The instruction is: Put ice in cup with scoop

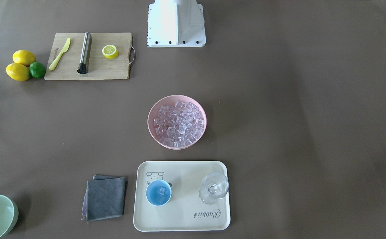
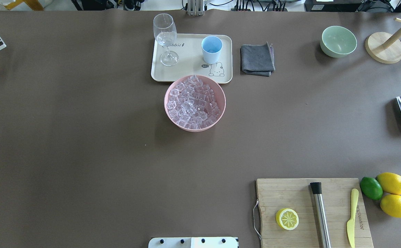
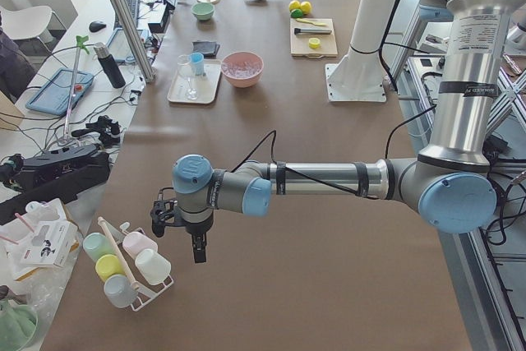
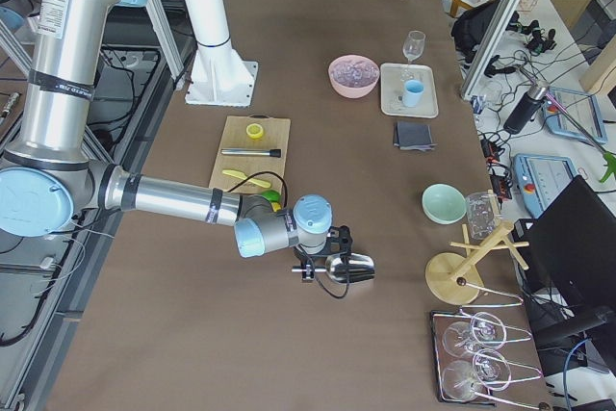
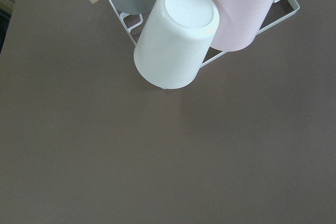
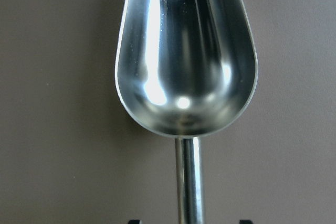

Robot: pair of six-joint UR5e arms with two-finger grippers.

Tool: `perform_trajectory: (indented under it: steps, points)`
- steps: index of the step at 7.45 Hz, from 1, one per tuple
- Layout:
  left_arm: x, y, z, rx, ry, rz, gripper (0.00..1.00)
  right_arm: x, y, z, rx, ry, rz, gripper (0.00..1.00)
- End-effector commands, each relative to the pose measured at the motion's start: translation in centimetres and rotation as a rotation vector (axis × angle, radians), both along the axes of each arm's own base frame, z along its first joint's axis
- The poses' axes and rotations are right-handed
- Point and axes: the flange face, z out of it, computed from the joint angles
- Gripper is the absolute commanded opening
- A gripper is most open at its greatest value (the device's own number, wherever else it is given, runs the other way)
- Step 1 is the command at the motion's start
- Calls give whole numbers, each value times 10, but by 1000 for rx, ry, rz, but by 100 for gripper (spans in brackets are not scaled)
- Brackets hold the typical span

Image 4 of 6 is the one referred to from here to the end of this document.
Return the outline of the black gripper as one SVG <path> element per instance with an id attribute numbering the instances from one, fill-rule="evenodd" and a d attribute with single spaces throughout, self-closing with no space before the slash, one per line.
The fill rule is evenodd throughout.
<path id="1" fill-rule="evenodd" d="M 317 261 L 330 256 L 341 257 L 344 261 L 348 261 L 352 252 L 352 243 L 353 239 L 348 226 L 331 226 L 321 250 L 314 254 L 309 254 L 306 246 L 298 245 L 294 248 L 294 254 L 300 261 L 307 259 Z M 312 262 L 302 262 L 300 266 L 303 282 L 315 279 L 315 268 Z"/>

